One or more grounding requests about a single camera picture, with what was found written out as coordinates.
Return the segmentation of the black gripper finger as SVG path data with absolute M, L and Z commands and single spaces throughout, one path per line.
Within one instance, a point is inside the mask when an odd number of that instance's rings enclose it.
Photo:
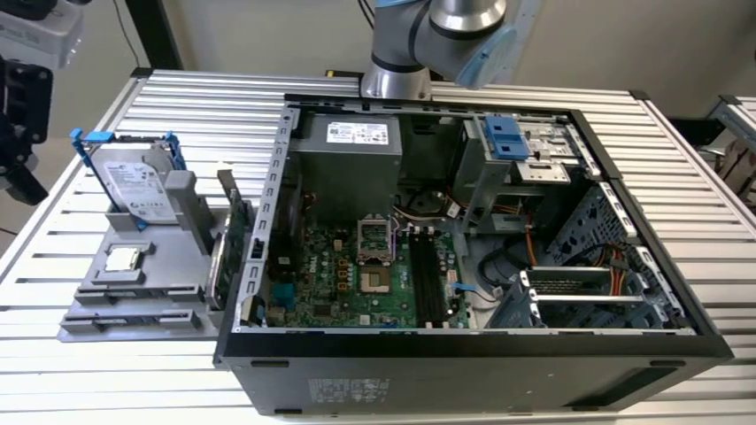
M 33 176 L 33 146 L 46 141 L 52 85 L 45 67 L 1 60 L 1 190 L 26 205 L 48 196 Z

